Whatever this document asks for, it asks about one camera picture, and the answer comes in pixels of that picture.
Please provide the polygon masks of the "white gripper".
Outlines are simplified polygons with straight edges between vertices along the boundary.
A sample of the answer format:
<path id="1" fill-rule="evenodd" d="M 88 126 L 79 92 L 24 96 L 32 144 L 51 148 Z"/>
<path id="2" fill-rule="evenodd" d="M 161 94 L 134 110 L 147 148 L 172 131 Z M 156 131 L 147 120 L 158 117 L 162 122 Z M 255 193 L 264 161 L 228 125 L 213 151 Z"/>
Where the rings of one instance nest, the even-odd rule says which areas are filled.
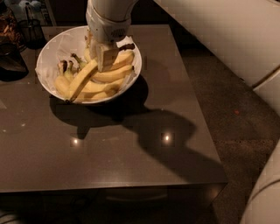
<path id="1" fill-rule="evenodd" d="M 92 60 L 97 56 L 98 70 L 100 72 L 107 71 L 116 61 L 119 53 L 116 42 L 126 37 L 130 27 L 130 19 L 110 20 L 102 17 L 92 6 L 89 6 L 86 11 L 86 20 L 90 30 L 87 31 L 86 60 Z M 97 45 L 96 41 L 106 44 Z"/>

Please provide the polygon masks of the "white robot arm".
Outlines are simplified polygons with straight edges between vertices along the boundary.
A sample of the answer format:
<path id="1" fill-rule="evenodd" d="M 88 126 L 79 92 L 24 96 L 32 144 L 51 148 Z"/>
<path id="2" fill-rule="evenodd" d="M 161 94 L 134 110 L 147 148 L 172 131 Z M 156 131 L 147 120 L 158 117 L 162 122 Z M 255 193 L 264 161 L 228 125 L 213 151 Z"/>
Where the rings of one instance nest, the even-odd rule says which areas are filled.
<path id="1" fill-rule="evenodd" d="M 207 51 L 185 63 L 217 136 L 229 182 L 213 203 L 219 224 L 279 224 L 278 0 L 154 0 Z"/>

